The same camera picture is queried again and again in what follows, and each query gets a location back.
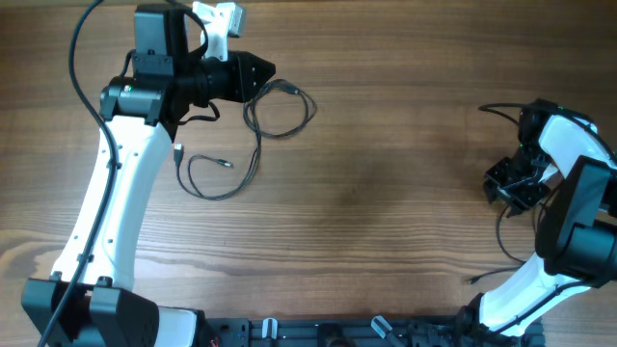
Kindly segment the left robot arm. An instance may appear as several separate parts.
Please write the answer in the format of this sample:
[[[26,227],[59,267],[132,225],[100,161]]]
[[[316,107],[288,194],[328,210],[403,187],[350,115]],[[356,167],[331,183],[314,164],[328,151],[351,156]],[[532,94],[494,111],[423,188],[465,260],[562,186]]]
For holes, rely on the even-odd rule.
[[[94,172],[78,220],[45,280],[26,281],[21,304],[49,346],[218,346],[202,311],[157,305],[133,290],[139,232],[153,182],[191,107],[247,103],[275,66],[228,40],[245,10],[175,1],[134,13],[135,46],[102,90]]]

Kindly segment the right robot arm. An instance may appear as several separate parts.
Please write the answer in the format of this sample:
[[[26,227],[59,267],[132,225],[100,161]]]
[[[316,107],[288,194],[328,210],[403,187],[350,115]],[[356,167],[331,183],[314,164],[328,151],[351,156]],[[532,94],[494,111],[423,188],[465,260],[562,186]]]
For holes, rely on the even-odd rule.
[[[462,307],[455,346],[524,346],[530,328],[565,300],[616,279],[616,154],[588,116],[538,98],[519,103],[519,147],[485,173],[488,201],[508,216],[541,209],[532,256],[501,286]]]

